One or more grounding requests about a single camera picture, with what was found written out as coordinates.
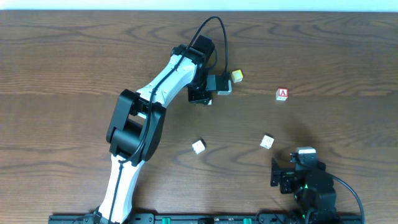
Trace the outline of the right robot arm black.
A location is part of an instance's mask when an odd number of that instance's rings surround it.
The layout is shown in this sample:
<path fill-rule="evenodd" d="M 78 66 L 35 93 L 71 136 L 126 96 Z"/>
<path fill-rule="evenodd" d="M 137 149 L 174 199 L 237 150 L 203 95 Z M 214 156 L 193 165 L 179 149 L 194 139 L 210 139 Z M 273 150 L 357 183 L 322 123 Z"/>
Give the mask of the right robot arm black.
<path fill-rule="evenodd" d="M 271 186 L 278 186 L 282 194 L 293 194 L 298 204 L 284 223 L 341 223 L 333 178 L 326 174 L 326 165 L 318 160 L 316 150 L 300 149 L 290 156 L 294 168 L 281 168 L 272 159 Z"/>

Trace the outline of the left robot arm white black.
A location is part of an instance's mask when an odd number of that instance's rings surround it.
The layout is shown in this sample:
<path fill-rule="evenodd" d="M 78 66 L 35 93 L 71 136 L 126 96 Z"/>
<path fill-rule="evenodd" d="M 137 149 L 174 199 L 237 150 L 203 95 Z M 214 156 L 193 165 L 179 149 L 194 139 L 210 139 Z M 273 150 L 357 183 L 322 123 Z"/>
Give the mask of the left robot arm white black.
<path fill-rule="evenodd" d="M 183 89 L 190 103 L 208 105 L 214 91 L 230 91 L 229 73 L 210 75 L 206 67 L 215 51 L 200 35 L 191 47 L 173 48 L 167 66 L 145 87 L 124 90 L 114 109 L 106 140 L 110 145 L 111 175 L 94 223 L 124 223 L 132 210 L 132 195 L 142 166 L 155 153 L 168 105 Z"/>

